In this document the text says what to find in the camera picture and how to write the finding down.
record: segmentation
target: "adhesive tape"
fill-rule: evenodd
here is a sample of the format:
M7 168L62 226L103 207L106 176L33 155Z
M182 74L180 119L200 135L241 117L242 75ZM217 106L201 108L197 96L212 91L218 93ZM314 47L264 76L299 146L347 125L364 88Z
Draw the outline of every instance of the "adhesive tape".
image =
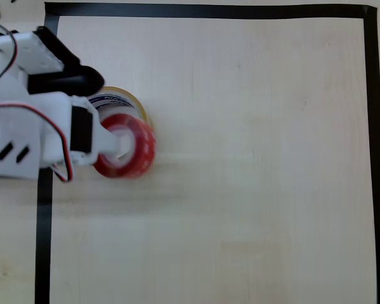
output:
M114 114L129 114L140 118L151 125L151 120L139 100L123 89L104 87L96 95L89 98L91 104L99 112L100 122Z
M155 158L155 135L143 120L125 113L105 118L104 128L120 137L119 155L99 155L94 168L105 177L135 178L150 168Z

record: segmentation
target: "black tape line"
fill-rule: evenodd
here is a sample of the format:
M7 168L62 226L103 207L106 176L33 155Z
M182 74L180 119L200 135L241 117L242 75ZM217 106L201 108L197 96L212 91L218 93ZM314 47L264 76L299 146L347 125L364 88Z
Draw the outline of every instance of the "black tape line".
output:
M249 20L324 17L363 19L369 149L374 210L374 233L376 240L377 303L380 304L380 62L377 36L377 8L359 4L222 6L202 4L46 3L45 5L47 14L46 25L48 22L50 29L55 34L58 31L59 16L219 18ZM49 246L50 251L50 230L49 233L46 233L46 237L49 238L49 240L46 240L45 242L47 246ZM50 260L47 260L47 263L41 265L42 267L47 268L45 273L48 276L50 275L49 263ZM48 295L45 298L49 298L49 287L45 290L48 292Z
M205 4L46 3L45 8L47 12L61 16L118 16L154 18L363 18L365 13L364 6L352 4L234 6Z
M57 14L45 13L44 25L55 35L58 33L59 17Z
M364 18L367 115L369 121L374 234L376 240L377 302L380 303L380 62L377 9L369 8Z
M35 245L35 304L49 304L51 289L52 176L50 168L39 171Z

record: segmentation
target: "light wood grain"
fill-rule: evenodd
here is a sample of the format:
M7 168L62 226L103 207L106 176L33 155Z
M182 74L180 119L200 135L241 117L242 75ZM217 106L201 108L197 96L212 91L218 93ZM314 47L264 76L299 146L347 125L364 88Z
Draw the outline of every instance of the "light wood grain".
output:
M61 17L153 171L54 187L53 303L375 303L362 20Z

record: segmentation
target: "cable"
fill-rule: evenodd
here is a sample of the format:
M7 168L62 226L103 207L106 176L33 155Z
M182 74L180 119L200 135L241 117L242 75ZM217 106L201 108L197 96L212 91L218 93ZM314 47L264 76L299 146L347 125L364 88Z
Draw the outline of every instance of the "cable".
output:
M10 39L11 41L13 42L13 55L11 56L11 59L9 61L9 63L7 64L7 66L4 68L4 70L0 73L0 78L4 75L4 73L6 73L10 68L11 66L14 64L15 62L15 59L17 57L17 53L18 53L18 46L17 46L17 42L15 41L15 38L14 38L14 35L13 33L11 33L8 29L6 29L4 26L0 25L0 29L2 29L3 31L6 32L7 35L10 36Z
M65 177L63 173L59 171L56 165L52 165L51 169L62 182L70 182L73 179L73 163L69 154L68 141L63 131L48 116L46 116L41 111L28 104L0 102L0 108L24 108L39 115L55 129L55 131L59 134L62 140L63 158L66 164L67 177Z

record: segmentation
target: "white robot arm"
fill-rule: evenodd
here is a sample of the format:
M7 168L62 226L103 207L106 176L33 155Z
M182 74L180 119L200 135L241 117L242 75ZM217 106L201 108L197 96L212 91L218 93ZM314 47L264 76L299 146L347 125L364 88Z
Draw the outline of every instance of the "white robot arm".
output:
M81 66L47 28L0 35L0 74L3 71L1 177L37 179L40 168L52 167L69 181L73 165L92 164L99 153L118 153L119 137L100 124L86 98L103 86L103 78ZM67 176L57 163L66 165Z

